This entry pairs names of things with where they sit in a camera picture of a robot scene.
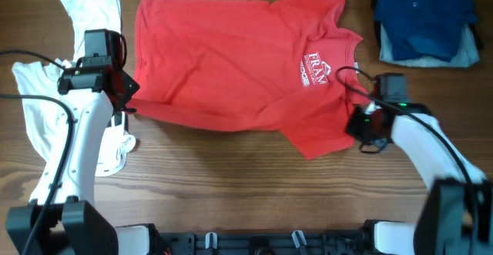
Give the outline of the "red t-shirt white print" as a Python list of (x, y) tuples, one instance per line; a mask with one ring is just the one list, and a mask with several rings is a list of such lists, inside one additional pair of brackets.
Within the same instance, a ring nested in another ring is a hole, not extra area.
[(141, 0), (139, 90), (152, 119), (220, 132), (276, 130), (307, 159), (351, 147), (362, 98), (354, 51), (338, 25), (346, 0)]

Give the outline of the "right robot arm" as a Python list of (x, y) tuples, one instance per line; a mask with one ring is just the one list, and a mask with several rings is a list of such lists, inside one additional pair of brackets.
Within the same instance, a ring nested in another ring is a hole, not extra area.
[(422, 104), (412, 103), (402, 74), (372, 78), (371, 104), (358, 107), (346, 132), (363, 153), (394, 144), (428, 188), (416, 223), (375, 220), (370, 247), (382, 254), (492, 255), (492, 183), (468, 162)]

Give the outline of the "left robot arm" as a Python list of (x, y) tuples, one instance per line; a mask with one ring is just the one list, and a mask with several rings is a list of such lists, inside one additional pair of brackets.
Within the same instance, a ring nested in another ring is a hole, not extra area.
[(158, 234), (140, 224), (115, 228), (94, 207), (103, 134), (139, 85), (123, 71), (126, 40), (108, 29), (84, 34), (85, 55), (57, 82), (62, 144), (52, 150), (29, 203), (12, 207), (6, 229), (20, 254), (154, 254)]

